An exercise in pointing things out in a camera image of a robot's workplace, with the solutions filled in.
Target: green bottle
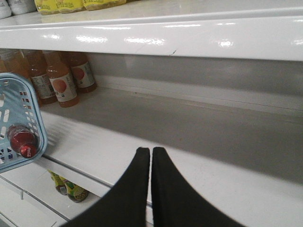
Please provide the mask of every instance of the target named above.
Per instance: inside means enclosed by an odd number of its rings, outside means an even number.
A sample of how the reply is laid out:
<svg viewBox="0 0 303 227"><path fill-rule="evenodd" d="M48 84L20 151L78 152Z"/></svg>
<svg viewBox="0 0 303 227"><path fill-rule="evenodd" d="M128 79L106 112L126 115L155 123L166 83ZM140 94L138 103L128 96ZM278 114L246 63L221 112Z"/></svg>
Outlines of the green bottle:
<svg viewBox="0 0 303 227"><path fill-rule="evenodd" d="M66 195L67 190L66 190L64 182L60 179L60 176L50 170L47 170L47 171L51 174L51 178L55 182L55 188L58 191L58 193L60 193L62 195Z"/></svg>
<svg viewBox="0 0 303 227"><path fill-rule="evenodd" d="M65 187L67 189L67 196L73 202L81 202L86 199L89 194L89 191L81 188L80 186L66 180L64 177L60 176L60 179L64 182Z"/></svg>

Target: red bottle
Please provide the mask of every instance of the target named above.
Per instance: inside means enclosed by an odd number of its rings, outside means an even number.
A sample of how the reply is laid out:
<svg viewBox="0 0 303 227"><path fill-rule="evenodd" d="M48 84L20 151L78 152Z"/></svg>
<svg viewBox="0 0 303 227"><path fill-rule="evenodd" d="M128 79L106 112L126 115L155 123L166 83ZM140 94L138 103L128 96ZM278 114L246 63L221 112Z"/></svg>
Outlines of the red bottle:
<svg viewBox="0 0 303 227"><path fill-rule="evenodd" d="M31 158L37 153L36 136L24 125L10 126L8 139L12 150L25 158Z"/></svg>

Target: bottle label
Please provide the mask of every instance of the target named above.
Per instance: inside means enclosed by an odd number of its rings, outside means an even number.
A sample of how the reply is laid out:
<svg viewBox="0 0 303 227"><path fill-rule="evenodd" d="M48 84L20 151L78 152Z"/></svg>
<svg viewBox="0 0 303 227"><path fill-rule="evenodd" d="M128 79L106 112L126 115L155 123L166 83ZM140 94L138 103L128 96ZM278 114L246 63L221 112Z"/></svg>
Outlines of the bottle label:
<svg viewBox="0 0 303 227"><path fill-rule="evenodd" d="M70 73L59 78L50 78L59 102L67 102L77 97L76 87Z"/></svg>
<svg viewBox="0 0 303 227"><path fill-rule="evenodd" d="M61 193L62 195L66 195L66 194L67 194L67 190L66 190L65 185L64 185L64 186L60 186L59 190L60 190L60 193Z"/></svg>
<svg viewBox="0 0 303 227"><path fill-rule="evenodd" d="M83 65L71 67L71 71L77 80L79 88L89 87L95 83L95 79L88 62Z"/></svg>
<svg viewBox="0 0 303 227"><path fill-rule="evenodd" d="M87 196L87 193L88 192L84 188L81 188L81 187L75 185L73 195L74 195L76 200L84 199Z"/></svg>
<svg viewBox="0 0 303 227"><path fill-rule="evenodd" d="M32 77L32 81L41 99L51 98L55 95L53 86L46 74Z"/></svg>

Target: refrigerated display case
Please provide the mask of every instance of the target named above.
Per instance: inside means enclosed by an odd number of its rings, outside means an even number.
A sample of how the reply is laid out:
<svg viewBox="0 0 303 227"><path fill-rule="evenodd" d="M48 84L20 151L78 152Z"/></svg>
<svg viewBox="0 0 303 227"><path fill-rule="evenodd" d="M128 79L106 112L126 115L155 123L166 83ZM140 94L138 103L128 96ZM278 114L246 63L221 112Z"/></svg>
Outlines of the refrigerated display case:
<svg viewBox="0 0 303 227"><path fill-rule="evenodd" d="M69 15L34 12L1 19L0 38L0 48L86 52L98 84L74 107L43 106L46 153L0 175L33 209L51 213L45 226L82 213L138 147L156 146L243 225L302 226L301 1L141 0ZM53 195L47 169L92 192L88 202ZM146 210L152 223L150 192Z"/></svg>

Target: bottle cap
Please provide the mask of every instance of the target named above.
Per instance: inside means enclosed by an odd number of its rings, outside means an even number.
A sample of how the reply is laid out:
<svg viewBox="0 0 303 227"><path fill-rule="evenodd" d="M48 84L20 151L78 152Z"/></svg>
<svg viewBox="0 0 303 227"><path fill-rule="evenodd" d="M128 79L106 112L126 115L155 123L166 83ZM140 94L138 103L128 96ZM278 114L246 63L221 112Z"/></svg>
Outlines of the bottle cap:
<svg viewBox="0 0 303 227"><path fill-rule="evenodd" d="M22 157L31 158L37 153L37 148L32 144L25 144L20 149L20 154Z"/></svg>

